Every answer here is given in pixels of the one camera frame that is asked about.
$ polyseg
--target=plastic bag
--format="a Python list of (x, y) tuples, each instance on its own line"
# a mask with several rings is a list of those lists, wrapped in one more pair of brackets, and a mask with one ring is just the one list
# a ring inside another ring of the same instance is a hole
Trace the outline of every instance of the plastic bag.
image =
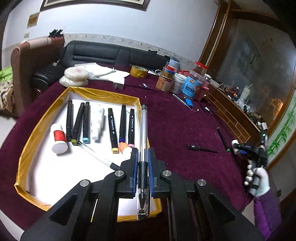
[(88, 71), (79, 67), (69, 67), (65, 70), (64, 74), (68, 79), (75, 82), (84, 81), (89, 78)]
[(66, 76), (63, 76), (59, 79), (59, 83), (65, 87), (69, 87), (69, 86), (85, 87), (88, 85), (89, 82), (88, 82), (88, 80), (73, 81), (71, 79), (68, 79)]

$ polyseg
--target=packing tape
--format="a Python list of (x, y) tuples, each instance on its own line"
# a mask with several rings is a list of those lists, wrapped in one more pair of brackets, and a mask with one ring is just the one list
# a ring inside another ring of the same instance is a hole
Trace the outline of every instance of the packing tape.
[(132, 66), (130, 74), (136, 78), (144, 79), (148, 74), (148, 70), (140, 66)]

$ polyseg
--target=red label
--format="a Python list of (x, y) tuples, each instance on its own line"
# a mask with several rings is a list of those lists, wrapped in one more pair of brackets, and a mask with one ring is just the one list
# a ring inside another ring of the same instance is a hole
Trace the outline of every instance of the red label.
[(66, 142), (65, 133), (63, 131), (54, 131), (54, 141), (64, 141)]

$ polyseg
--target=black leather sofa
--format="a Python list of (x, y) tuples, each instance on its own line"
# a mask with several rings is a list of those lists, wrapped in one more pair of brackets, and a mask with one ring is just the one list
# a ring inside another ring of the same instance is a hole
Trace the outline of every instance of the black leather sofa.
[(75, 40), (63, 48), (59, 59), (57, 66), (48, 65), (33, 74), (30, 85), (35, 98), (58, 81), (66, 68), (75, 64), (96, 62), (122, 67), (138, 65), (148, 70), (156, 70), (162, 69), (170, 57), (158, 55), (154, 51)]

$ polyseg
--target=metal screw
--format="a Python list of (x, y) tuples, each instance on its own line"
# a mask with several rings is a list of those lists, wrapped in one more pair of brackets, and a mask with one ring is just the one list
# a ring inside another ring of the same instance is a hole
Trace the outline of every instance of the metal screw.
[(80, 186), (82, 186), (82, 187), (86, 187), (86, 186), (88, 186), (89, 185), (89, 181), (88, 180), (82, 180), (81, 182), (80, 182)]
[(123, 174), (124, 174), (124, 172), (121, 170), (118, 170), (115, 172), (115, 176), (117, 176), (117, 177), (121, 177)]
[(204, 179), (199, 179), (199, 180), (197, 181), (197, 184), (200, 185), (200, 186), (205, 186), (205, 185), (207, 184), (207, 181), (204, 180)]
[(164, 175), (165, 177), (169, 177), (171, 174), (172, 174), (172, 172), (169, 171), (169, 170), (165, 170), (165, 171), (163, 171), (163, 175)]

